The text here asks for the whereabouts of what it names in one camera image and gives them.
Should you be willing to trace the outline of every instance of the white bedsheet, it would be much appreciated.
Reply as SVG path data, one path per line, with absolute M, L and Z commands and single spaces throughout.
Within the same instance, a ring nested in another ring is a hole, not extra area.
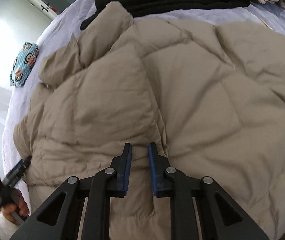
M 40 81 L 38 71 L 42 59 L 66 45 L 72 33 L 77 37 L 81 32 L 79 29 L 81 22 L 94 14 L 95 11 L 94 0 L 77 0 L 60 14 L 39 37 L 37 44 L 40 46 L 40 53 L 35 66 L 25 86 L 13 90 L 9 103 L 2 137 L 2 157 L 5 174 L 20 160 L 20 156 L 13 142 L 14 126 L 19 123 L 28 112 L 30 97 Z M 217 25 L 230 21 L 253 21 L 262 24 L 260 20 L 262 19 L 276 32 L 285 35 L 285 10 L 277 5 L 251 4 L 247 8 L 223 10 L 176 10 L 164 14 L 148 15 L 146 17 L 192 18 Z M 22 191 L 25 200 L 29 204 L 26 184 L 20 182 L 18 188 Z

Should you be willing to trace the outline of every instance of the white wall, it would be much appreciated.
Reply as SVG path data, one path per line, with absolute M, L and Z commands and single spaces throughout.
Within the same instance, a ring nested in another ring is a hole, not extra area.
M 0 86 L 9 88 L 12 65 L 23 44 L 35 43 L 51 20 L 27 0 L 0 0 Z
M 24 42 L 35 43 L 51 20 L 26 0 L 0 0 L 0 176 L 3 178 L 1 137 L 12 88 L 9 75 Z

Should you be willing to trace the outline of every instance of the silver screw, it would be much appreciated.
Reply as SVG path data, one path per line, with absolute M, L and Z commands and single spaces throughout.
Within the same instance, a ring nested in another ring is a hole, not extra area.
M 70 177 L 70 178 L 68 178 L 67 181 L 69 184 L 75 184 L 77 182 L 77 178 L 76 177 Z
M 168 167 L 168 168 L 166 169 L 166 171 L 167 171 L 167 173 L 169 173 L 169 174 L 173 174 L 173 173 L 176 172 L 176 169 L 175 169 L 174 167 Z
M 212 177 L 204 177 L 203 180 L 204 180 L 204 182 L 205 182 L 206 184 L 211 184 L 211 183 L 213 183 Z
M 109 167 L 109 168 L 107 168 L 107 169 L 105 170 L 105 173 L 106 173 L 106 174 L 113 174 L 114 172 L 115 172 L 115 169 L 112 168 L 112 167 Z

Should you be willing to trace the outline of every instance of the pillow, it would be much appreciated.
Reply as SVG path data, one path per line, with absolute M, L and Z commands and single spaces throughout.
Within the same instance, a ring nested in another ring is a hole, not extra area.
M 18 56 L 14 61 L 13 70 L 10 74 L 11 86 L 22 87 L 25 85 L 26 79 L 36 62 L 38 53 L 39 49 L 37 44 L 25 42 L 24 47 L 18 53 Z

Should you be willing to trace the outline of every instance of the beige puffer jacket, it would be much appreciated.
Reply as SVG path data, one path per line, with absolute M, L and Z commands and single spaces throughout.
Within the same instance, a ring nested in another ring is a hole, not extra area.
M 106 168 L 133 144 L 112 240 L 170 239 L 169 199 L 151 192 L 147 146 L 188 176 L 212 176 L 270 239 L 285 231 L 285 36 L 254 23 L 133 21 L 110 3 L 45 58 L 15 145 L 32 155 L 36 208 L 69 176 Z

